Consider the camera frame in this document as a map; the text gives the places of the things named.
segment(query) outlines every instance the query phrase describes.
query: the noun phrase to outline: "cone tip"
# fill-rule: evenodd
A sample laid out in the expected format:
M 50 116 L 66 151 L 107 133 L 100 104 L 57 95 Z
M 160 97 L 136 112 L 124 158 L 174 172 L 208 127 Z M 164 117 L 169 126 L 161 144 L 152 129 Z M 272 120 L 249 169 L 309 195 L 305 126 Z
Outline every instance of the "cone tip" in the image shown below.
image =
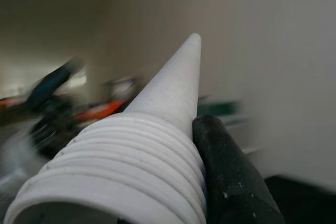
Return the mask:
M 188 39 L 186 40 L 186 43 L 193 45 L 195 47 L 200 47 L 201 45 L 201 37 L 197 33 L 190 34 Z

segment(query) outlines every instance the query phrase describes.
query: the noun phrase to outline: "white cone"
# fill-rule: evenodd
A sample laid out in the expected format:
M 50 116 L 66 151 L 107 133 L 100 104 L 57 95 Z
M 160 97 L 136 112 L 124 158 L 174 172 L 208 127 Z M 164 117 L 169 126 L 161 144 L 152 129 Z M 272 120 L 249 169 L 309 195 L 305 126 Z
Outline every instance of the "white cone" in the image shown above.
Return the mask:
M 4 224 L 41 216 L 64 224 L 92 223 L 88 216 L 206 224 L 204 165 L 191 140 L 200 52 L 200 36 L 190 35 L 124 113 L 83 129 L 22 186 Z
M 191 137 L 197 112 L 200 58 L 201 37 L 191 34 L 125 112 L 155 115 Z

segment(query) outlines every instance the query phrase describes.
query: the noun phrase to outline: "green object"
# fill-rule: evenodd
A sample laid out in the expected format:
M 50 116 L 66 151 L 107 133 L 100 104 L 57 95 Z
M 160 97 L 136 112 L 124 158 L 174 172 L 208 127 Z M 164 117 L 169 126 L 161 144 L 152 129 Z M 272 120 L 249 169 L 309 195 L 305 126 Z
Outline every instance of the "green object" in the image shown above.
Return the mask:
M 238 102 L 203 103 L 197 107 L 197 115 L 232 115 L 238 111 Z

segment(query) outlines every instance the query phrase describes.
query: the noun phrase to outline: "black grip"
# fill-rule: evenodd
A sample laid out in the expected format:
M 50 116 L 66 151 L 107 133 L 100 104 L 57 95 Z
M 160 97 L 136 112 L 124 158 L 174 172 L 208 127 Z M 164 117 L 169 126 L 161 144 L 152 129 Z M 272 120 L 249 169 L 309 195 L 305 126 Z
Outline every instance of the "black grip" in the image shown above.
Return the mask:
M 285 223 L 261 175 L 218 118 L 197 117 L 193 139 L 206 168 L 208 224 Z

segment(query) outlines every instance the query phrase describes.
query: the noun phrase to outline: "orange object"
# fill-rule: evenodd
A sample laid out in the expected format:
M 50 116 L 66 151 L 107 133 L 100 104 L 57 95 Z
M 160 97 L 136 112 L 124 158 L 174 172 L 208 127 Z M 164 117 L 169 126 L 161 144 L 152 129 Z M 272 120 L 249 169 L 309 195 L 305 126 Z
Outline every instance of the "orange object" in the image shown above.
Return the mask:
M 86 112 L 79 113 L 75 115 L 75 118 L 79 120 L 104 118 L 112 114 L 122 104 L 123 104 L 123 101 L 112 101 L 109 103 L 105 103 L 105 104 L 96 106 L 94 108 L 91 108 Z
M 24 101 L 25 101 L 24 98 L 6 98 L 3 100 L 0 100 L 0 105 L 11 106 L 11 105 L 22 103 Z

